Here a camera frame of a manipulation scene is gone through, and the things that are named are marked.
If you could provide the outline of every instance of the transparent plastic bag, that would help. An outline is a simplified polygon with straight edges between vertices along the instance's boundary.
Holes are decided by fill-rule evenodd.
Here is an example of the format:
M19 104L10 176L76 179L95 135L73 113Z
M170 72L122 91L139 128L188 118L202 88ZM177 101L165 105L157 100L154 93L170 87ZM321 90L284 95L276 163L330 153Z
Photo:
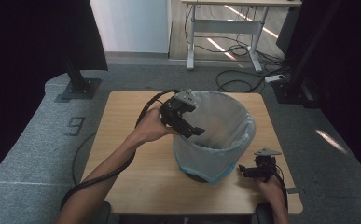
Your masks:
M205 132L189 139L174 135L180 170L211 184L227 176L256 134L254 119L234 98L218 91L193 91L196 108L183 119Z

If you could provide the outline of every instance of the person's arm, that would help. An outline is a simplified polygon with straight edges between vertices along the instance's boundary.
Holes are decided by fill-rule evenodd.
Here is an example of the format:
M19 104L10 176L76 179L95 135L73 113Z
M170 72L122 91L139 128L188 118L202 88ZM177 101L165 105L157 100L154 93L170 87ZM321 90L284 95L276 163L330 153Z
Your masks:
M117 170L143 143L158 140L166 134L176 134L176 131L161 123L157 108L150 109L125 141L83 182ZM68 199L55 223L88 223L113 187L117 177L113 176L76 192Z
M275 224L288 224L288 211L285 207L285 196L281 184L276 176L272 176L267 183L263 179L255 179L264 197L271 204Z

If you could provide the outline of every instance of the gray carpet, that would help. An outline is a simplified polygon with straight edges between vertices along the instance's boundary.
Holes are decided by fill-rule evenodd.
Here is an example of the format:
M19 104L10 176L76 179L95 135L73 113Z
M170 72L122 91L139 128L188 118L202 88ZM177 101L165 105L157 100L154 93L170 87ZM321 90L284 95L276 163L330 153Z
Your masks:
M189 72L184 65L110 64L109 72L83 72L84 77L102 79L92 100L69 103L55 103L69 82L67 75L50 80L40 107L0 164L0 223L54 220L62 196L72 187L71 166L76 150L98 129L111 91L216 91L215 76L226 69L196 66ZM252 85L258 82L253 76L227 74L220 83L235 78L249 80ZM301 214L290 216L291 222L361 223L361 165L352 151L319 109L279 105L271 86L262 87L257 91L261 91L268 108L304 206ZM248 87L238 83L229 89L245 91ZM81 120L84 122L77 133ZM337 147L319 133L330 136ZM92 144L93 138L77 156L77 180Z

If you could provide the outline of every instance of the wooden table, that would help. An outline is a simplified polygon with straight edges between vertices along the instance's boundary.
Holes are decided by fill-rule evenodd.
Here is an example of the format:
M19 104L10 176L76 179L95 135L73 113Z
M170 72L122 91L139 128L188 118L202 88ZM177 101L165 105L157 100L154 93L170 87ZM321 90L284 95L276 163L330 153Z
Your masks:
M108 157L134 128L144 105L157 92L113 91L107 101L98 133L84 171L85 178ZM263 147L282 151L262 97L257 93L229 93L241 102L255 119L257 133L240 157L239 164L256 167L256 151ZM161 97L164 101L170 93ZM264 202L252 179L238 168L215 185L187 177L175 161L171 136L138 148L133 163L119 175L106 199L112 212L126 214L252 214ZM284 155L276 156L285 174L287 188L294 188ZM289 213L300 213L299 195L288 194Z
M256 72L261 73L256 48L269 7L300 7L300 0L182 0L182 3L192 5L191 31L188 45L187 69L194 69L194 33L229 33L229 34L253 34L253 42L248 47L250 58ZM255 6L264 7L259 21L222 21L222 20L200 20L196 19L196 5L222 5L222 6Z

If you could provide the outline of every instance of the table top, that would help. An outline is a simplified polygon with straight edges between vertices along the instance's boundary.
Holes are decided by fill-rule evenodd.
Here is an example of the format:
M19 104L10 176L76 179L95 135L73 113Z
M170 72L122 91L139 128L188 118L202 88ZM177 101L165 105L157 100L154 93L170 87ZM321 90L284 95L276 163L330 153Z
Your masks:
M300 0L182 0L182 3L257 7L299 7L302 4Z
M113 91L95 137L84 171L85 178L132 132L145 104L155 91ZM282 152L262 97L257 93L228 93L255 119L257 132L238 164L256 167L254 152L263 147ZM162 102L172 95L161 97ZM294 188L285 156L276 156L285 175L287 188ZM112 212L133 214L251 214L265 202L252 179L244 178L238 168L215 185L190 179L175 161L173 138L168 135L146 143L136 151L132 164L123 171L106 199ZM302 211L299 195L288 194L289 213Z

